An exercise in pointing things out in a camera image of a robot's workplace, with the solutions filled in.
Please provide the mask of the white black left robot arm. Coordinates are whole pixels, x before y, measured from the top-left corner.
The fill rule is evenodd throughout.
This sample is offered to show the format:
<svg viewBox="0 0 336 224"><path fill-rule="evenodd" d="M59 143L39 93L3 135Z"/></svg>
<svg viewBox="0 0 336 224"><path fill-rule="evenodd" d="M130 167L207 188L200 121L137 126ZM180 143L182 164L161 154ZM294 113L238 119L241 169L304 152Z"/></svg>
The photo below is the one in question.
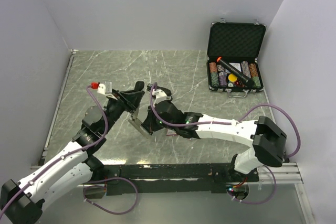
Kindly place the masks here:
<svg viewBox="0 0 336 224"><path fill-rule="evenodd" d="M10 179L2 185L1 216L12 223L36 223L54 201L73 188L101 181L104 165L94 154L120 116L137 110L143 89L143 81L128 91L113 89L111 82L88 85L86 90L95 106L86 111L80 130L39 169L18 182Z"/></svg>

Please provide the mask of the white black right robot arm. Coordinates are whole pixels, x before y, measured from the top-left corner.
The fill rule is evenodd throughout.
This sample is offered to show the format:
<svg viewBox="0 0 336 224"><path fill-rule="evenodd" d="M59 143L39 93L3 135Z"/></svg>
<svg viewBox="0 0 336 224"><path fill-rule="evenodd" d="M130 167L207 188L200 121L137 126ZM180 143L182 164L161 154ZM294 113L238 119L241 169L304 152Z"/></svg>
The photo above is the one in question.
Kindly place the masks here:
<svg viewBox="0 0 336 224"><path fill-rule="evenodd" d="M227 174L233 182L243 182L259 166L281 167L284 161L287 136L266 116L250 121L219 119L182 112L172 102L163 101L148 108L141 125L149 134L166 128L184 138L213 138L247 146L230 162Z"/></svg>

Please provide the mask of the beige and black stapler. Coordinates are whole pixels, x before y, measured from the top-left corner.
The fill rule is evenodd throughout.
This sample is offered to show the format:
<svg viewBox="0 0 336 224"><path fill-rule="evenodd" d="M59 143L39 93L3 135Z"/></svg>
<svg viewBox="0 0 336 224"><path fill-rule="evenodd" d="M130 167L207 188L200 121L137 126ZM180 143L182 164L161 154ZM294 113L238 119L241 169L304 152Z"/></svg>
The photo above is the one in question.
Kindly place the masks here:
<svg viewBox="0 0 336 224"><path fill-rule="evenodd" d="M145 138L150 139L151 134L145 130L145 128L142 126L142 121L138 118L139 115L139 109L138 107L134 112L130 113L130 118L128 119L128 122Z"/></svg>

